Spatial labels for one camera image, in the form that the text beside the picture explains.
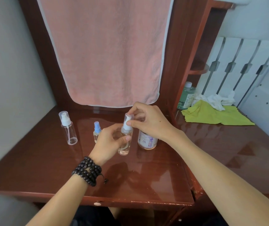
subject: yellow-green cloth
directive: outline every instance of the yellow-green cloth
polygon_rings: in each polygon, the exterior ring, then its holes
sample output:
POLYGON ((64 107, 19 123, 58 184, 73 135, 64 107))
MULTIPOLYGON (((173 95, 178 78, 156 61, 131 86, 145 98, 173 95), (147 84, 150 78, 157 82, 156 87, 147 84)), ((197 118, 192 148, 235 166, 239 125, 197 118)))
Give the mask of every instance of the yellow-green cloth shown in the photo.
POLYGON ((225 110, 218 111, 208 102, 199 100, 194 106, 181 113, 185 116, 186 122, 204 124, 224 124, 224 125, 255 125, 248 118, 242 115, 235 106, 223 106, 225 110))

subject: glossy desk surface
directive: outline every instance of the glossy desk surface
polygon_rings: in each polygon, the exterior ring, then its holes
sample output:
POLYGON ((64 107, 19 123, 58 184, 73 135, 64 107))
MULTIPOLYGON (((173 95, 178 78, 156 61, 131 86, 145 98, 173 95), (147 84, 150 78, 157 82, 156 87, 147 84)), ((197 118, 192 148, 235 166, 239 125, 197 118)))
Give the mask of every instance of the glossy desk surface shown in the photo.
POLYGON ((269 136, 258 126, 176 122, 202 150, 230 168, 263 194, 269 194, 269 136))
MULTIPOLYGON (((69 112, 78 143, 65 140, 54 107, 1 161, 0 194, 23 197, 30 201, 48 201, 70 178, 76 165, 89 155, 95 142, 94 122, 101 128, 124 120, 124 113, 85 110, 69 112)), ((158 208, 192 205, 193 197, 179 155, 163 141, 154 150, 137 144, 138 130, 133 133, 127 156, 116 154, 102 167, 109 179, 89 187, 82 204, 104 202, 106 206, 158 208)))

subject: left hand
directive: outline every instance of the left hand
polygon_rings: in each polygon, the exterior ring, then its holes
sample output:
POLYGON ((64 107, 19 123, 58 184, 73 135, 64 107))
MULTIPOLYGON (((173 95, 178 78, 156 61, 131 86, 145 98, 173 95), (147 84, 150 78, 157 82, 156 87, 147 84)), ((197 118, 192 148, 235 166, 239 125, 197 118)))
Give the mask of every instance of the left hand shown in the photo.
POLYGON ((97 165, 102 166, 107 160, 111 159, 117 150, 125 143, 131 140, 131 136, 124 136, 114 140, 114 132, 121 129, 123 124, 114 124, 102 129, 99 134, 97 143, 91 151, 89 157, 94 160, 97 165))

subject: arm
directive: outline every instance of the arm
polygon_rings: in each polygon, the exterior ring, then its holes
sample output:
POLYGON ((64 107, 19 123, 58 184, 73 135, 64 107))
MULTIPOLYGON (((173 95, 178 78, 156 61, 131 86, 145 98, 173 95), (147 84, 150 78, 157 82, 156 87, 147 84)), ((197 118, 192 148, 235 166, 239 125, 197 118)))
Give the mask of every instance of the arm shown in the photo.
POLYGON ((135 114, 135 120, 129 121, 132 127, 174 148, 230 226, 269 225, 269 199, 198 148, 167 121, 157 106, 136 102, 129 113, 135 114))
MULTIPOLYGON (((125 136, 114 140, 112 134, 123 124, 114 124, 104 128, 89 157, 102 166, 117 152, 122 144, 131 137, 125 136)), ((78 206, 87 190, 88 184, 79 175, 73 175, 49 202, 30 220, 27 226, 70 225, 78 206)))

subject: small spray bottle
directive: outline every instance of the small spray bottle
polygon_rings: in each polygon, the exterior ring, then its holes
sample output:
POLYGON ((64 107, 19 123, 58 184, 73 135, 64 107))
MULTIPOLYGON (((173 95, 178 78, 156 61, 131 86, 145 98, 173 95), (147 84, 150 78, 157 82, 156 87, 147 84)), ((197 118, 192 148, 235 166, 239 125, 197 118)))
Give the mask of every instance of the small spray bottle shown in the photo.
POLYGON ((98 139, 98 136, 99 136, 99 133, 102 131, 101 128, 100 128, 100 124, 98 121, 96 121, 94 123, 95 125, 95 131, 93 132, 93 135, 94 135, 94 139, 95 139, 95 143, 97 143, 97 139, 98 139))
POLYGON ((61 127, 64 128, 65 136, 69 145, 74 145, 78 142, 77 135, 73 122, 70 120, 69 114, 67 111, 61 111, 59 113, 61 120, 61 127))
MULTIPOLYGON (((124 137, 124 136, 131 136, 132 137, 133 128, 131 126, 128 126, 126 124, 126 122, 133 120, 133 119, 134 119, 133 114, 130 114, 130 115, 125 114, 123 127, 121 128, 121 137, 124 137)), ((122 156, 127 155, 129 153, 130 142, 131 142, 131 140, 129 142, 127 142, 126 144, 122 145, 121 148, 119 148, 119 150, 117 152, 122 156)))

